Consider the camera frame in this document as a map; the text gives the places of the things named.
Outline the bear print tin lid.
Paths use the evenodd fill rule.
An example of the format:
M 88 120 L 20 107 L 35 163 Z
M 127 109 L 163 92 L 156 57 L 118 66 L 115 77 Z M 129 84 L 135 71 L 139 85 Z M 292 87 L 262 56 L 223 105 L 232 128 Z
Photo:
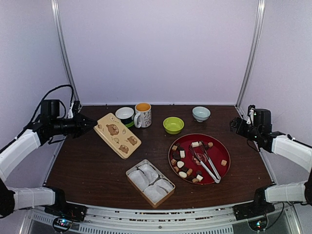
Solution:
M 141 145 L 141 140 L 113 113 L 100 118 L 94 130 L 122 159 L 129 158 Z

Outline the white rectangular chocolate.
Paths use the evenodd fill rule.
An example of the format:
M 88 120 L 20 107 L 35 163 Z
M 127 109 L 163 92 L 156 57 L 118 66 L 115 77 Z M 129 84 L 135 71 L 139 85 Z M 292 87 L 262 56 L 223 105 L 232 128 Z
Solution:
M 191 143 L 191 146 L 192 146 L 192 147 L 198 147 L 198 146 L 199 146 L 199 142 L 198 142 L 198 141 L 192 142 L 192 143 Z

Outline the metal serving tongs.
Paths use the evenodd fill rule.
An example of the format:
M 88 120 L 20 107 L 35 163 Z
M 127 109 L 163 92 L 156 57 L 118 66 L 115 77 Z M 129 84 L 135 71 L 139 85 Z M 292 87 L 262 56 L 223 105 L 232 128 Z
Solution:
M 199 148 L 201 150 L 202 156 L 200 156 L 199 153 L 196 152 L 196 148 Z M 189 151 L 191 152 L 192 156 L 197 159 L 197 161 L 205 169 L 205 171 L 211 176 L 214 182 L 220 183 L 221 176 L 217 171 L 215 165 L 213 164 L 213 161 L 209 157 L 208 152 L 206 151 L 204 146 L 199 144 L 198 147 L 192 147 L 190 144 Z

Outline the round red tray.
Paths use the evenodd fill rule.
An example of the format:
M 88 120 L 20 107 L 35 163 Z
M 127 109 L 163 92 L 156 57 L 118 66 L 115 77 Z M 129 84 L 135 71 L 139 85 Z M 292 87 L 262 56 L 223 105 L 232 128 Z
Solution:
M 205 134 L 188 134 L 176 139 L 169 148 L 168 160 L 180 179 L 195 185 L 215 183 L 211 174 L 223 179 L 231 165 L 226 147 Z

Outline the beige tin box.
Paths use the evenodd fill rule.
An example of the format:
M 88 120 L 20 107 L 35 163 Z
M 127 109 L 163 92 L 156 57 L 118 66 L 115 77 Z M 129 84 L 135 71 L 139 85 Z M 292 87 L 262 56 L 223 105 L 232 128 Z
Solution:
M 153 208 L 175 192 L 175 184 L 146 159 L 127 170 L 126 177 Z

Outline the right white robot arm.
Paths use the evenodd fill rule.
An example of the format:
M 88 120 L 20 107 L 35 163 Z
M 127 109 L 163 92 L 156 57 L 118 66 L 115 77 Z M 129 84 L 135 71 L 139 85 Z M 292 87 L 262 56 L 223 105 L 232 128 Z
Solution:
M 260 215 L 274 210 L 278 202 L 312 203 L 312 148 L 291 135 L 272 130 L 271 115 L 264 110 L 251 114 L 247 120 L 240 117 L 230 122 L 230 130 L 256 144 L 271 165 L 275 185 L 266 185 L 255 191 L 253 202 L 236 206 Z

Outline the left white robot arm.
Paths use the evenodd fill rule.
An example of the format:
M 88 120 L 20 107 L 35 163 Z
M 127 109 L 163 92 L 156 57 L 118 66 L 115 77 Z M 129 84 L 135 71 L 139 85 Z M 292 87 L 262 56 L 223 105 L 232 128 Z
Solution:
M 52 162 L 52 147 L 44 144 L 54 136 L 77 138 L 92 130 L 96 123 L 82 114 L 73 118 L 43 116 L 28 123 L 0 152 L 0 216 L 43 206 L 54 215 L 82 221 L 86 207 L 69 204 L 62 189 L 43 184 Z

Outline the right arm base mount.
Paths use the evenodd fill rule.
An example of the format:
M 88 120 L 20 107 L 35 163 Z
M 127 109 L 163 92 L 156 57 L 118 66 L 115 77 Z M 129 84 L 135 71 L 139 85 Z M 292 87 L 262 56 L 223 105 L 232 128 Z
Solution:
M 252 231 L 264 231 L 269 224 L 268 214 L 275 211 L 273 204 L 257 205 L 254 202 L 235 205 L 233 207 L 236 221 L 247 220 Z

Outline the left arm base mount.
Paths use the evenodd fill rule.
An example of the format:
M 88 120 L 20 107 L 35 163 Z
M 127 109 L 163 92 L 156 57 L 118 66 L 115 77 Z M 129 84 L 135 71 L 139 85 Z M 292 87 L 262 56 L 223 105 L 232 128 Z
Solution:
M 75 222 L 83 222 L 87 213 L 87 207 L 72 203 L 44 206 L 44 211 L 56 216 L 52 221 L 53 229 L 58 233 L 67 232 Z

